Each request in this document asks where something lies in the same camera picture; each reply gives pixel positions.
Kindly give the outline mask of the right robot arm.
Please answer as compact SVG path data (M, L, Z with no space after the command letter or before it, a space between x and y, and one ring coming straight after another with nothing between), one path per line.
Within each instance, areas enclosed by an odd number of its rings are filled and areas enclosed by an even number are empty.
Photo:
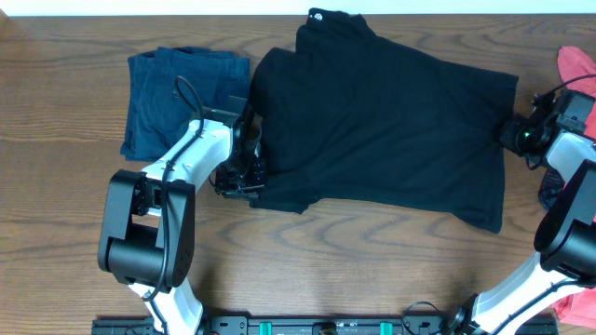
M554 302L595 286L595 140L588 135L594 97L556 87L515 116L501 144L528 168L562 180L534 240L534 253L496 287L460 306L444 334L514 334Z

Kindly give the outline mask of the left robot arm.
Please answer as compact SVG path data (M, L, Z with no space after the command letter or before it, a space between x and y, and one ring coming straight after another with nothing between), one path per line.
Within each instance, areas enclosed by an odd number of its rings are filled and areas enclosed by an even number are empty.
M264 187L252 112L243 98L203 106L185 134L141 171L118 170L108 184L98 264L143 299L145 319L99 319L95 334L203 334L204 309L188 281L195 249L196 192L211 176L225 197Z

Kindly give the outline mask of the black polo shirt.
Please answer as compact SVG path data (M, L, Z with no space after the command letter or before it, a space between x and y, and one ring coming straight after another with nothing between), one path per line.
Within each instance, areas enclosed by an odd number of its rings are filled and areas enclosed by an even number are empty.
M498 233L497 133L517 84L387 40L360 15L313 8L294 50L271 49L251 80L267 169L251 205L302 213L324 198L371 201Z

